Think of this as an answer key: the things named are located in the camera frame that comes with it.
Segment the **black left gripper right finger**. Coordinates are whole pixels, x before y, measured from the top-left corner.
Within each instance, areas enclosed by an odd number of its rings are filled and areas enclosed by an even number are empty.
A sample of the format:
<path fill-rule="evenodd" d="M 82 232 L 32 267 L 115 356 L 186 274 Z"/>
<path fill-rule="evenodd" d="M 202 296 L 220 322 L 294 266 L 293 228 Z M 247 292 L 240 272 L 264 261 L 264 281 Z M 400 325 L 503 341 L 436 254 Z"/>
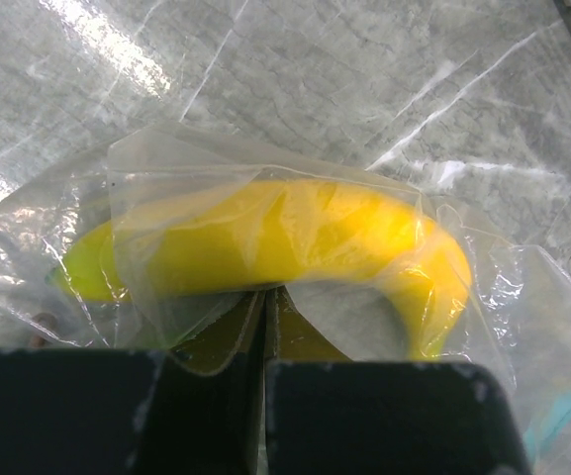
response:
<path fill-rule="evenodd" d="M 526 474 L 498 380 L 468 362 L 356 362 L 284 288 L 265 303 L 272 474 Z"/>

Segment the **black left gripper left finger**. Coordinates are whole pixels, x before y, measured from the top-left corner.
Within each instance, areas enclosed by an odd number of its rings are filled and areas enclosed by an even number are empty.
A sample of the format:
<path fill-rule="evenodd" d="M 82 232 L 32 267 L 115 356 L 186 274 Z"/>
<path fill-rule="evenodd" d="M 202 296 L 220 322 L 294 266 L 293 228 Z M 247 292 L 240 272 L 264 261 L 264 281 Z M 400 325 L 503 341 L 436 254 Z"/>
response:
<path fill-rule="evenodd" d="M 170 350 L 0 349 L 0 474 L 252 474 L 265 296 Z"/>

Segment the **clear zip top bag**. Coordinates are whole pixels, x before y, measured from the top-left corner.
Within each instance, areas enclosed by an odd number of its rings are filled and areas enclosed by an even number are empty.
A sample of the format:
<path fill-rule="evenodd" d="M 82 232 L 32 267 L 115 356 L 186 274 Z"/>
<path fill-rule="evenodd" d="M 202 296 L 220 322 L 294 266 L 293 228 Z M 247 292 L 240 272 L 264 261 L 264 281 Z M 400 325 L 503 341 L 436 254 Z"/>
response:
<path fill-rule="evenodd" d="M 487 367 L 531 470 L 571 474 L 571 278 L 463 202 L 179 124 L 0 202 L 2 348 L 167 349 L 274 289 L 353 359 Z"/>

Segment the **fake yellow banana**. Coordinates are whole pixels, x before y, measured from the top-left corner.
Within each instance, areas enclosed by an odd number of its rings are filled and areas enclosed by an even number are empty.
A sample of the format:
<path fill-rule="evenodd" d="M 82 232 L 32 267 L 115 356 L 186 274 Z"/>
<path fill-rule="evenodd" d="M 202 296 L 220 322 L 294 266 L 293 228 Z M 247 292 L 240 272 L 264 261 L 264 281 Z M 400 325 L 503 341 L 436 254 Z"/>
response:
<path fill-rule="evenodd" d="M 408 354 L 434 360 L 466 307 L 457 240 L 419 208 L 364 185 L 257 180 L 136 206 L 80 237 L 51 273 L 84 301 L 129 302 L 133 255 L 157 296 L 303 280 L 361 283 L 401 317 Z"/>

